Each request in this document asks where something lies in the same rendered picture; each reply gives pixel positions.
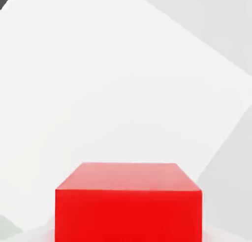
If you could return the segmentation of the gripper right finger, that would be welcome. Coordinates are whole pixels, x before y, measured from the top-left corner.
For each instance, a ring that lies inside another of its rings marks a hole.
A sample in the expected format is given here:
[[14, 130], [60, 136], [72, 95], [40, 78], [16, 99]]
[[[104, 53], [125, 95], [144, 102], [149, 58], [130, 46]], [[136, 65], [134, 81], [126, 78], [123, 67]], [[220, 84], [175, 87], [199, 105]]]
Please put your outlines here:
[[243, 242], [243, 238], [212, 225], [203, 226], [202, 242]]

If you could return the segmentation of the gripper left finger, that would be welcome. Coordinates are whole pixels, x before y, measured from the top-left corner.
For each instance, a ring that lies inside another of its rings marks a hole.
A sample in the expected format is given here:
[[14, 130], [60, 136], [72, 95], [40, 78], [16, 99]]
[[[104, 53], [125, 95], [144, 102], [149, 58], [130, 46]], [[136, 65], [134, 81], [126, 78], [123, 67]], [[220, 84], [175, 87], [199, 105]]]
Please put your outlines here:
[[45, 225], [23, 232], [11, 239], [11, 242], [55, 242], [55, 217]]

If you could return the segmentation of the small red cube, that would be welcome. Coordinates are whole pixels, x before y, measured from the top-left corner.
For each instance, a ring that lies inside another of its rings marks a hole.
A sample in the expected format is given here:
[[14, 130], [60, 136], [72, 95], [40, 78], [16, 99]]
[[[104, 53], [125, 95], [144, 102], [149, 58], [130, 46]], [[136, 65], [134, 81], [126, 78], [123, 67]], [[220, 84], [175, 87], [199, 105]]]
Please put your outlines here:
[[55, 190], [55, 242], [202, 242], [202, 191], [175, 163], [82, 163]]

